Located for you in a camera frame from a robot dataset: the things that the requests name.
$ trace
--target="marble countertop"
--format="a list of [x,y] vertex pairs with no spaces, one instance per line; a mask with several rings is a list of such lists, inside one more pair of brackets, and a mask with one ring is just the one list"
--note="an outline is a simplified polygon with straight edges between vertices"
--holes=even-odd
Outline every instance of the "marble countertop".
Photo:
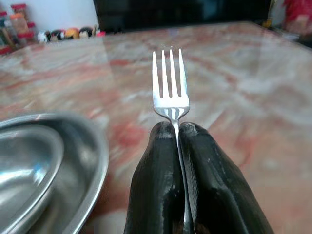
[[121,234],[151,128],[152,51],[182,47],[191,110],[240,167],[276,234],[312,230],[312,52],[251,23],[191,26],[34,45],[0,58],[0,119],[70,110],[110,144],[85,230]]

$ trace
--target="black cabinet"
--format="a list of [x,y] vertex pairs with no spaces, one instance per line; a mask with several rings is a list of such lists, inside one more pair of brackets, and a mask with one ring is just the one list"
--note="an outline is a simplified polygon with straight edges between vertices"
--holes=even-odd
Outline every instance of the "black cabinet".
[[94,0],[100,29],[134,31],[167,26],[268,18],[269,0]]

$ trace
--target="finger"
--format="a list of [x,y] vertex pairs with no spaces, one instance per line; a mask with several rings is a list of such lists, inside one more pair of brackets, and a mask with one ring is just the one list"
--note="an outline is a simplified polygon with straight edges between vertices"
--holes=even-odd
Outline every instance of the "finger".
[[172,234],[183,217],[184,192],[170,123],[157,124],[132,178],[124,234]]
[[186,167],[196,180],[193,193],[196,223],[211,234],[273,233],[240,169],[202,127],[180,127]]

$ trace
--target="white wall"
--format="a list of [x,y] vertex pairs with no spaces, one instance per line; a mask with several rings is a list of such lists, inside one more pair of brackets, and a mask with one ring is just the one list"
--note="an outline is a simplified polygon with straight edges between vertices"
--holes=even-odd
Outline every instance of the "white wall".
[[93,0],[0,0],[8,14],[16,3],[27,4],[29,18],[39,31],[98,25]]

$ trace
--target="fork tine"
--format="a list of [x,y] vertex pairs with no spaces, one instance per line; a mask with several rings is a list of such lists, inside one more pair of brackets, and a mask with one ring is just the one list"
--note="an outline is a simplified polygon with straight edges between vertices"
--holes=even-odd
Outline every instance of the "fork tine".
[[155,51],[153,52],[153,96],[159,98],[159,83],[158,83],[158,73],[157,73],[157,62],[156,62],[156,53]]
[[176,74],[175,74],[175,64],[174,58],[172,55],[172,50],[170,50],[170,69],[171,69],[171,89],[172,89],[172,96],[177,97],[177,88],[176,88]]
[[161,58],[162,58],[162,93],[164,98],[168,98],[169,90],[168,90],[165,51],[161,51]]
[[182,97],[183,95],[187,95],[187,83],[181,49],[179,49],[179,63],[180,63],[181,97]]

